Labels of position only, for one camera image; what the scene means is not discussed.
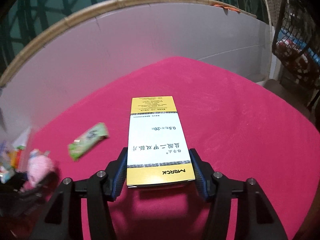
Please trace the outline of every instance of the white partition panel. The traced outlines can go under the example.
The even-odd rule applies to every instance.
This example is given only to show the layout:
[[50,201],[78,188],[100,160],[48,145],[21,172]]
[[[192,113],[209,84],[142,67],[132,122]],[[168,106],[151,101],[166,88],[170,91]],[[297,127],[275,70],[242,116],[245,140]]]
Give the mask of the white partition panel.
[[167,57],[266,76],[269,37],[267,24],[208,5],[159,3],[106,13],[66,31],[24,64],[0,97],[6,128],[0,139],[42,127],[96,89]]

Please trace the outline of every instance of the wire mesh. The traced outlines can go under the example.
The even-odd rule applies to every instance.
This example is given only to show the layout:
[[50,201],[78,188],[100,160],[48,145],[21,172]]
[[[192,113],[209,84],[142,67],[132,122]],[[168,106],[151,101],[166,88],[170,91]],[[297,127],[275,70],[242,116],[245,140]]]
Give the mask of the wire mesh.
[[320,87],[320,34],[299,0],[282,0],[273,54],[307,88]]

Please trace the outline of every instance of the yellow and white box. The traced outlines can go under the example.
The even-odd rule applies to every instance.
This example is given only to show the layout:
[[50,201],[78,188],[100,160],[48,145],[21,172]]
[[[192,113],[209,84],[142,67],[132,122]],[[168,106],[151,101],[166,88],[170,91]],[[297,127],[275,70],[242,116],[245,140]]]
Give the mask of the yellow and white box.
[[132,98],[127,185],[157,186],[194,179],[173,98]]

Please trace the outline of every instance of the white label area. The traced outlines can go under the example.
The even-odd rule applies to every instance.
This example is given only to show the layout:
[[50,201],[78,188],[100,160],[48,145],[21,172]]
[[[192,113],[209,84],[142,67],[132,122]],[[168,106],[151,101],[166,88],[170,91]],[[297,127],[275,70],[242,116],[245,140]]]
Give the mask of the white label area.
[[130,116],[127,165],[189,160],[178,113]]

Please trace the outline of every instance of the pink surface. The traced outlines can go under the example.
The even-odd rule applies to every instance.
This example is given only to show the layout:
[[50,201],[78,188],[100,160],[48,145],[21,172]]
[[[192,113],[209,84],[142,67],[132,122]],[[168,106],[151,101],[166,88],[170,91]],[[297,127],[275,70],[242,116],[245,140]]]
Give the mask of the pink surface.
[[[285,101],[221,68],[183,57],[141,68],[63,112],[34,135],[32,146],[51,152],[61,179],[86,179],[128,145],[131,98],[148,96],[173,96],[188,147],[229,178],[256,178],[293,238],[319,181],[320,135]],[[110,138],[73,162],[67,144],[97,122],[107,125]],[[193,184],[163,191],[124,187],[109,207],[118,239],[153,240],[200,239],[209,208]],[[85,201],[82,210],[90,239]],[[228,239],[235,224],[233,202]]]

